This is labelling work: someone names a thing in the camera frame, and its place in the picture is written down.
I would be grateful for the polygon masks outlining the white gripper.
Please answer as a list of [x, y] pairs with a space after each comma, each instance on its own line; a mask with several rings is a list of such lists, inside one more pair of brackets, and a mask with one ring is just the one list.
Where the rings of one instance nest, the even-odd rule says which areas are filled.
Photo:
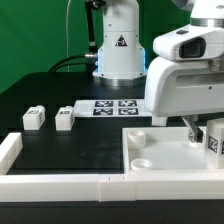
[[184, 26], [157, 37], [153, 50], [145, 87], [152, 123], [164, 126], [169, 117], [183, 116], [189, 141], [202, 143], [193, 115], [224, 112], [224, 29]]

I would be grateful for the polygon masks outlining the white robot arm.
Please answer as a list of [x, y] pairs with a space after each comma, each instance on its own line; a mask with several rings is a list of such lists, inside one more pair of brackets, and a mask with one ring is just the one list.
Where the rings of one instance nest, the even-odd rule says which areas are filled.
[[93, 77], [109, 85], [130, 85], [146, 78], [145, 106], [152, 123], [164, 126], [180, 116], [189, 140], [200, 142], [200, 114], [224, 112], [224, 0], [171, 0], [191, 12], [190, 23], [157, 37], [157, 57], [145, 64], [139, 43], [137, 0], [104, 0], [104, 41]]

